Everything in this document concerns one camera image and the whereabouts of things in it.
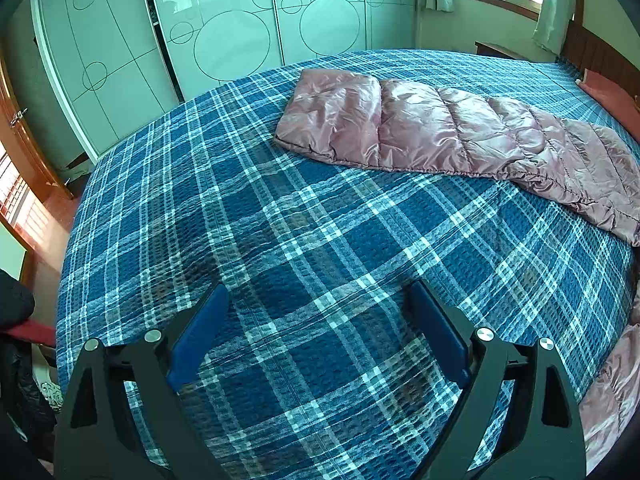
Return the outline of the green curtain beside headboard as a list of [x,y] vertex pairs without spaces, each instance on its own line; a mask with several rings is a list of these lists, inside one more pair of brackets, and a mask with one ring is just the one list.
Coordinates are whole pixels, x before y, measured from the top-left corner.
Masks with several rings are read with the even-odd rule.
[[560,55],[575,6],[576,0],[542,0],[533,34],[534,43],[541,49]]

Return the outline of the orange red pillow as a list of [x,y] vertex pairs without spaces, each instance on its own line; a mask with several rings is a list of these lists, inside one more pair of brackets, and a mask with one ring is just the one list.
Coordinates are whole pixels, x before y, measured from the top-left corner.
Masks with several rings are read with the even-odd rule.
[[576,80],[576,84],[630,132],[639,129],[639,111],[636,103],[616,82],[586,68],[582,78]]

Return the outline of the pink quilted down jacket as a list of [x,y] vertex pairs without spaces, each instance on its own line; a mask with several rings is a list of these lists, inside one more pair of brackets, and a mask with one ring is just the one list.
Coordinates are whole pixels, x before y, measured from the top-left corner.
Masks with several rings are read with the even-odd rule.
[[[611,129],[509,98],[414,81],[304,70],[274,134],[318,162],[509,181],[620,240],[639,241],[639,166]],[[627,426],[583,479],[622,478],[639,439]]]

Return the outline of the blue plaid bed sheet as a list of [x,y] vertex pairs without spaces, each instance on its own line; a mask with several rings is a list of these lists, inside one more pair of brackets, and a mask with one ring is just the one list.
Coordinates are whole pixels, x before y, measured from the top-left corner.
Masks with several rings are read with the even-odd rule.
[[181,401],[230,476],[407,479],[459,395],[404,306],[426,278],[503,339],[554,339],[582,396],[628,321],[634,250],[509,182],[282,150],[299,73],[213,88],[100,158],[58,292],[60,383],[87,339],[135,340],[218,281],[227,323]]

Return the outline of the dark wooden headboard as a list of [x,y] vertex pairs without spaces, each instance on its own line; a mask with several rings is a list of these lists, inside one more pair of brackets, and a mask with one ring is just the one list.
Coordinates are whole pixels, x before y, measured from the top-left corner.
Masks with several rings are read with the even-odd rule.
[[606,41],[574,21],[568,24],[561,56],[581,72],[593,70],[618,84],[630,96],[638,96],[638,68]]

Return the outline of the wooden door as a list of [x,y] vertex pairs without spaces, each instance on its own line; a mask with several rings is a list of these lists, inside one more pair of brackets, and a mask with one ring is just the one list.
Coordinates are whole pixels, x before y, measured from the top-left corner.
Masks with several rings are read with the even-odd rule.
[[28,109],[18,104],[6,64],[1,65],[1,147],[17,172],[1,200],[1,220],[36,261],[62,271],[78,198],[63,183],[26,122]]

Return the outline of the wooden nightstand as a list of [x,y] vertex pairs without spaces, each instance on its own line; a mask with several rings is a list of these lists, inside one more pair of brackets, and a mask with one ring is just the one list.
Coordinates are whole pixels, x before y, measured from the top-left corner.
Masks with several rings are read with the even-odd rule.
[[527,61],[527,58],[506,47],[498,44],[488,44],[488,42],[477,41],[475,43],[476,54],[491,56],[492,58],[506,58],[507,60]]

